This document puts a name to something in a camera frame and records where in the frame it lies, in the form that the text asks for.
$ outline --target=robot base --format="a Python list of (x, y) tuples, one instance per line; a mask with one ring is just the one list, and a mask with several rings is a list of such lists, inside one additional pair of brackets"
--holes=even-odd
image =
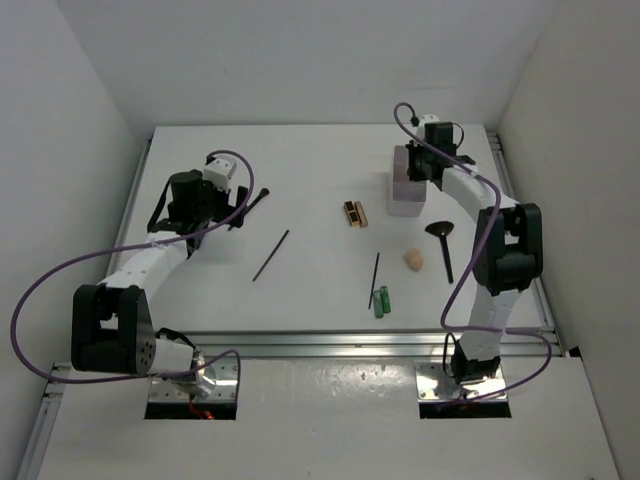
[(238, 370), (234, 358), (222, 358), (207, 367), (206, 388), (189, 405), (185, 385), (175, 380), (152, 378), (146, 420), (235, 420)]
[(511, 418), (506, 393), (455, 403), (505, 388), (501, 367), (492, 378), (462, 385), (447, 375), (441, 361), (416, 362), (415, 368), (420, 418)]

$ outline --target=metal mounting plate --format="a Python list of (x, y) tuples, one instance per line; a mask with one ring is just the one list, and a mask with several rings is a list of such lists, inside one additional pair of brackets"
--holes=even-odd
[[(207, 368), (211, 383), (211, 394), (208, 397), (196, 398), (194, 405), (198, 403), (234, 403), (236, 385), (238, 383), (238, 366), (235, 358), (222, 358), (211, 367)], [(171, 381), (154, 378), (149, 388), (150, 404), (175, 404), (188, 403), (189, 396)]]
[[(416, 362), (416, 385), (418, 387), (418, 402), (438, 404), (456, 401), (461, 398), (472, 399), (485, 393), (496, 392), (506, 387), (502, 376), (502, 368), (498, 368), (494, 378), (486, 378), (482, 382), (469, 385), (457, 385), (448, 377), (442, 362)], [(507, 394), (496, 395), (478, 403), (506, 403)]]

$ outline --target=red wire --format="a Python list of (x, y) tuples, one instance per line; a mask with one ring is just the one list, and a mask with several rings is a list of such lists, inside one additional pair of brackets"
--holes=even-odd
[(200, 411), (196, 407), (194, 407), (193, 398), (189, 399), (189, 411), (193, 413), (196, 417), (198, 417), (200, 420), (204, 420), (204, 417), (202, 416)]
[(213, 420), (213, 415), (208, 410), (200, 411), (193, 404), (193, 398), (189, 398), (189, 411), (197, 416), (200, 420)]

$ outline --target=black handle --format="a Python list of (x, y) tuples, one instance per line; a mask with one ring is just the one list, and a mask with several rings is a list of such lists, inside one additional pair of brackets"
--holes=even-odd
[(160, 194), (160, 199), (158, 199), (158, 204), (156, 205), (156, 209), (151, 214), (151, 218), (149, 219), (149, 223), (147, 223), (147, 233), (151, 233), (151, 230), (155, 226), (158, 218), (160, 218), (160, 214), (164, 209), (164, 204), (167, 201), (167, 190), (169, 190), (169, 185), (171, 184), (171, 178), (167, 180), (167, 183), (164, 184), (164, 188), (162, 189), (162, 193)]
[(451, 256), (449, 255), (449, 245), (447, 237), (440, 235), (440, 246), (442, 247), (442, 256), (444, 257), (444, 266), (447, 268), (447, 278), (449, 283), (453, 283), (453, 269), (451, 268)]

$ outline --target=black stick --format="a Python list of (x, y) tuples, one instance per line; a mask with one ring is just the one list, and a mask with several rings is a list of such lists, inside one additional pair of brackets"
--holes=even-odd
[(449, 245), (447, 244), (447, 237), (440, 236), (440, 246), (442, 247), (442, 256), (444, 257), (444, 266), (447, 269), (447, 278), (449, 283), (453, 283), (453, 269), (451, 268), (451, 255), (449, 255)]
[(253, 277), (253, 280), (251, 280), (252, 282), (255, 282), (256, 279), (260, 276), (260, 274), (262, 273), (262, 270), (264, 270), (264, 267), (267, 266), (267, 263), (269, 263), (269, 261), (271, 260), (271, 258), (275, 255), (275, 253), (278, 251), (278, 249), (280, 248), (280, 245), (282, 245), (282, 242), (284, 242), (284, 239), (287, 238), (287, 235), (289, 235), (289, 230), (287, 230), (286, 232), (284, 232), (284, 235), (282, 235), (282, 238), (280, 239), (280, 241), (278, 242), (278, 245), (276, 245), (276, 248), (273, 249), (273, 251), (271, 252), (271, 254), (267, 257), (267, 259), (265, 260), (265, 262), (262, 264), (262, 266), (260, 267), (260, 270), (258, 270), (258, 273), (256, 273), (256, 276)]
[(376, 275), (378, 274), (378, 261), (380, 260), (380, 252), (376, 255), (376, 266), (373, 268), (373, 280), (371, 281), (371, 293), (369, 294), (369, 307), (371, 310), (371, 300), (373, 300), (373, 290), (376, 288)]

